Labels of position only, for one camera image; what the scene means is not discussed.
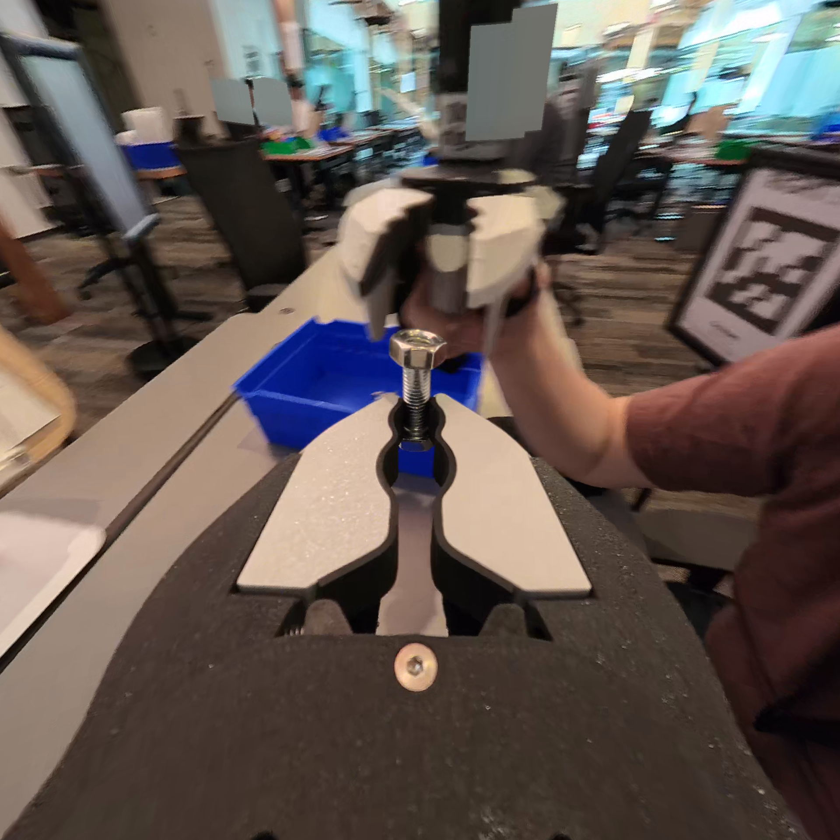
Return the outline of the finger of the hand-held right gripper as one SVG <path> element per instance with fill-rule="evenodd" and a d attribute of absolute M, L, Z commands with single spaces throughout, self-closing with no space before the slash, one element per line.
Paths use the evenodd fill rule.
<path fill-rule="evenodd" d="M 535 264 L 546 227 L 562 218 L 563 194 L 544 185 L 470 198 L 465 308 L 483 318 L 481 352 L 497 340 L 513 288 Z"/>
<path fill-rule="evenodd" d="M 372 341 L 382 340 L 386 320 L 397 312 L 401 263 L 415 254 L 433 207 L 432 193 L 391 186 L 356 201 L 340 220 L 339 268 L 364 309 Z"/>

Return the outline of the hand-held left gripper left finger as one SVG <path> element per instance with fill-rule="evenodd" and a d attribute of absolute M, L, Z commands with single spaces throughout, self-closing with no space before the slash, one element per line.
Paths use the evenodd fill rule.
<path fill-rule="evenodd" d="M 310 442 L 280 493 L 236 585 L 312 597 L 386 546 L 393 494 L 381 476 L 396 394 L 384 394 Z"/>

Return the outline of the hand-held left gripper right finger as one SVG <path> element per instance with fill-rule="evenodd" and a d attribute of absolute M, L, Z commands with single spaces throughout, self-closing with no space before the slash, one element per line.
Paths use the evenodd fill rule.
<path fill-rule="evenodd" d="M 435 403 L 446 457 L 435 520 L 441 547 L 515 599 L 589 596 L 592 583 L 526 449 L 452 397 Z"/>

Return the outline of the blue plastic bin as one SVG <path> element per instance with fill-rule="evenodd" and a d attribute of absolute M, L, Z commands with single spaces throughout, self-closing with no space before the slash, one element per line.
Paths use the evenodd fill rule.
<path fill-rule="evenodd" d="M 174 170 L 181 166 L 171 141 L 124 144 L 121 149 L 137 172 Z"/>
<path fill-rule="evenodd" d="M 353 322 L 318 324 L 309 321 L 258 362 L 236 384 L 238 395 L 259 422 L 273 445 L 302 451 L 332 425 L 370 405 L 384 394 L 396 394 L 397 408 L 391 415 L 394 438 L 381 457 L 380 473 L 391 487 L 403 472 L 403 459 L 416 467 L 422 459 L 423 473 L 441 491 L 446 476 L 446 457 L 438 446 L 441 416 L 435 397 L 441 394 L 459 402 L 456 394 L 439 391 L 438 367 L 432 373 L 432 395 L 427 427 L 434 447 L 410 455 L 399 449 L 403 430 L 402 370 L 390 355 L 390 340 L 371 342 L 364 327 Z"/>

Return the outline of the steel hex bolt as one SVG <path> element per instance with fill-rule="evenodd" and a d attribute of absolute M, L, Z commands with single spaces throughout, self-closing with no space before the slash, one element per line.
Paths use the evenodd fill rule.
<path fill-rule="evenodd" d="M 390 355 L 402 370 L 402 427 L 427 426 L 432 373 L 445 346 L 444 339 L 421 329 L 402 329 L 391 336 Z"/>

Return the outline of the person's right hand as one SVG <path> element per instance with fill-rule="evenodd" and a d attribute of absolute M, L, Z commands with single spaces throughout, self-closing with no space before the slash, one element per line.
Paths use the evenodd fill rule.
<path fill-rule="evenodd" d="M 489 353 L 491 358 L 510 355 L 539 324 L 539 300 L 550 281 L 549 266 L 540 261 L 515 286 L 508 306 L 515 312 L 499 322 L 496 338 L 487 349 L 487 317 L 480 311 L 447 314 L 432 304 L 432 270 L 423 264 L 415 278 L 410 294 L 400 310 L 404 328 L 419 329 L 436 334 L 446 343 L 441 357 L 453 359 L 462 354 Z"/>

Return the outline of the wooden top desk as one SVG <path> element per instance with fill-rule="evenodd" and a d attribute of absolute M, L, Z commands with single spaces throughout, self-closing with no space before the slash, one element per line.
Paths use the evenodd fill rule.
<path fill-rule="evenodd" d="M 319 208 L 333 211 L 339 204 L 338 176 L 354 160 L 354 147 L 348 143 L 323 143 L 304 149 L 301 139 L 279 140 L 270 133 L 259 136 L 260 153 L 269 165 L 276 188 L 291 196 L 294 208 L 302 210 L 310 188 L 307 186 L 306 166 L 323 189 Z"/>

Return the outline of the black office chair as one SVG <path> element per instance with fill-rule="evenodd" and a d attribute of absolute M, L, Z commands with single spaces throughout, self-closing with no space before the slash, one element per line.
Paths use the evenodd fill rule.
<path fill-rule="evenodd" d="M 598 158 L 588 181 L 554 187 L 565 199 L 565 205 L 553 242 L 544 241 L 547 255 L 595 253 L 600 249 L 607 209 L 648 132 L 652 116 L 651 108 L 630 111 Z"/>
<path fill-rule="evenodd" d="M 257 138 L 175 145 L 186 179 L 230 253 L 245 305 L 261 312 L 308 268 L 301 226 Z"/>

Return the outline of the white paper towel roll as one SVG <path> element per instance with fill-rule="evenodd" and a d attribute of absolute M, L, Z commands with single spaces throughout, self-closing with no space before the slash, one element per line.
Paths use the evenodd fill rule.
<path fill-rule="evenodd" d="M 160 107 L 137 108 L 122 113 L 123 145 L 168 144 L 173 140 L 172 121 Z"/>

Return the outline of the framed marker sign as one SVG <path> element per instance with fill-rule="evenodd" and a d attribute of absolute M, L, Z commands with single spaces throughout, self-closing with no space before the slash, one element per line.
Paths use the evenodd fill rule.
<path fill-rule="evenodd" d="M 718 368 L 838 323 L 838 153 L 754 146 L 665 328 Z"/>

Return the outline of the white document stand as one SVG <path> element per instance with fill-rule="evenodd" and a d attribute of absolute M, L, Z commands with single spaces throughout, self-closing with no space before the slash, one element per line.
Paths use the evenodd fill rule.
<path fill-rule="evenodd" d="M 103 529 L 21 511 L 1 514 L 1 655 L 95 558 Z"/>

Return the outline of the wooden document board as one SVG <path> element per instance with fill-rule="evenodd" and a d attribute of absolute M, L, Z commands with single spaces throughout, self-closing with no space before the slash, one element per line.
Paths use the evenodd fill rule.
<path fill-rule="evenodd" d="M 69 443 L 77 423 L 77 403 L 69 387 L 15 336 L 1 329 L 1 369 L 16 375 L 60 413 L 54 429 L 28 452 L 1 460 L 1 495 L 5 496 Z"/>

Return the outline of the black easel display stand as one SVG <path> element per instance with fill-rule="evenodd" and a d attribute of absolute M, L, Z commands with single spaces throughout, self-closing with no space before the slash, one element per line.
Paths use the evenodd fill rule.
<path fill-rule="evenodd" d="M 121 244 L 109 258 L 150 333 L 150 341 L 129 353 L 127 365 L 149 382 L 196 346 L 198 340 L 184 335 L 179 323 L 210 322 L 212 315 L 181 309 L 165 284 L 149 242 L 160 215 L 114 139 L 81 47 L 6 31 L 1 43 L 34 125 L 94 235 L 108 243 L 116 236 Z"/>

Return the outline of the printed instruction sheet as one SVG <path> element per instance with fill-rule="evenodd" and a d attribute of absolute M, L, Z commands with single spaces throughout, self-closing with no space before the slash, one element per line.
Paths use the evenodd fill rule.
<path fill-rule="evenodd" d="M 60 413 L 12 372 L 1 369 L 1 460 L 28 452 L 51 432 Z"/>

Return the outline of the wooden post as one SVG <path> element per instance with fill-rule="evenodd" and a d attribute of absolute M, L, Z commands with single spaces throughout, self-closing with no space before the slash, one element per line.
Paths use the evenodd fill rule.
<path fill-rule="evenodd" d="M 67 319 L 71 310 L 44 271 L 1 220 L 1 258 L 16 288 L 18 308 L 30 321 L 50 325 Z"/>

